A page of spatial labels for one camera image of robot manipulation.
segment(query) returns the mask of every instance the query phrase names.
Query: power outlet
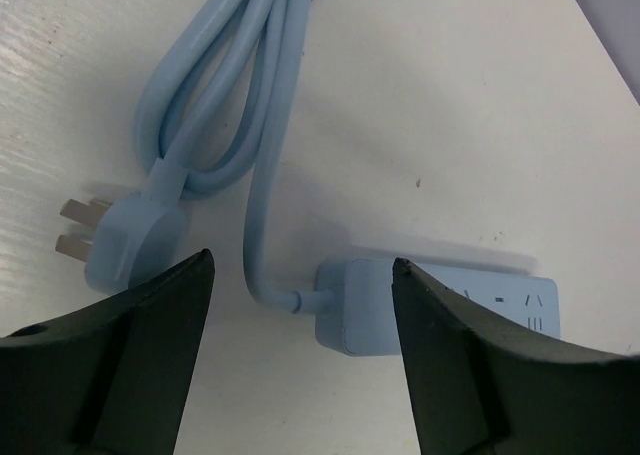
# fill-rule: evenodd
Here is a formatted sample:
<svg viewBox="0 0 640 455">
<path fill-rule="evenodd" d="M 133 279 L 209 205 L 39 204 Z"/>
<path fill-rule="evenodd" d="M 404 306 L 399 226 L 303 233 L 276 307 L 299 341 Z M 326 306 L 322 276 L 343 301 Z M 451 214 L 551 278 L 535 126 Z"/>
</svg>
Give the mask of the power outlet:
<svg viewBox="0 0 640 455">
<path fill-rule="evenodd" d="M 400 354 L 391 284 L 393 260 L 330 261 L 317 289 L 336 294 L 336 308 L 316 317 L 316 339 L 352 356 Z M 470 300 L 527 327 L 560 338 L 558 289 L 553 280 L 485 270 L 421 264 L 420 268 Z"/>
</svg>

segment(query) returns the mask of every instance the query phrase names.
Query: power cord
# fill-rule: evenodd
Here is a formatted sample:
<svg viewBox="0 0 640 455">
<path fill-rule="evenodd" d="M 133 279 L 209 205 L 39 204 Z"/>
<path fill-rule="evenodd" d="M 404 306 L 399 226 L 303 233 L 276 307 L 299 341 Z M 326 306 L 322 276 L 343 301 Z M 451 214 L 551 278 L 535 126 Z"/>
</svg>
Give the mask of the power cord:
<svg viewBox="0 0 640 455">
<path fill-rule="evenodd" d="M 146 187 L 111 206 L 67 202 L 61 214 L 95 228 L 93 243 L 62 235 L 56 250 L 86 261 L 87 283 L 113 294 L 153 278 L 172 263 L 187 228 L 181 198 L 212 196 L 254 167 L 244 228 L 249 291 L 265 305 L 292 313 L 323 313 L 333 292 L 282 292 L 265 279 L 265 224 L 295 86 L 311 0 L 208 0 L 162 59 L 138 103 L 137 156 Z M 215 55 L 231 40 L 193 108 L 187 103 Z M 208 170 L 191 159 L 208 122 L 237 83 L 255 50 L 238 131 Z"/>
</svg>

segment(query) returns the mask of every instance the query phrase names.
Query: white table surface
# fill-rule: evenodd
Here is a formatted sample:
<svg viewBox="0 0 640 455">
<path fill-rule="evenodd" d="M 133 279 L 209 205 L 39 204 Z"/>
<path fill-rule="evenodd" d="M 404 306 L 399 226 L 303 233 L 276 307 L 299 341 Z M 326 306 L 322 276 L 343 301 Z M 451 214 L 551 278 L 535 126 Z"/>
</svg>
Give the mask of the white table surface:
<svg viewBox="0 0 640 455">
<path fill-rule="evenodd" d="M 58 210 L 141 185 L 136 101 L 203 2 L 0 0 L 2 334 L 101 298 L 53 251 Z M 310 286 L 370 250 L 529 270 L 558 283 L 566 340 L 640 350 L 639 155 L 640 108 L 574 0 L 315 0 L 270 274 Z M 176 453 L 417 454 L 400 358 L 333 353 L 250 299 L 247 189 L 192 207 L 183 255 L 209 247 L 217 275 Z"/>
</svg>

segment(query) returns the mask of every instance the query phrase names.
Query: cable connector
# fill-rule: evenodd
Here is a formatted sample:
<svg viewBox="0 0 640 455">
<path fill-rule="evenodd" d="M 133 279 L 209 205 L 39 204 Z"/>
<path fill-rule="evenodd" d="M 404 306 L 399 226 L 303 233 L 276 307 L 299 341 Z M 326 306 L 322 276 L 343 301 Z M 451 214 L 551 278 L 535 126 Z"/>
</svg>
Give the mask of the cable connector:
<svg viewBox="0 0 640 455">
<path fill-rule="evenodd" d="M 86 262 L 84 275 L 91 288 L 113 295 L 150 280 L 173 262 L 187 228 L 178 207 L 186 171 L 175 166 L 167 170 L 167 165 L 158 160 L 152 175 L 172 183 L 153 184 L 113 205 L 69 200 L 62 208 L 63 217 L 95 229 L 91 243 L 74 235 L 61 235 L 56 243 L 56 251 Z"/>
</svg>

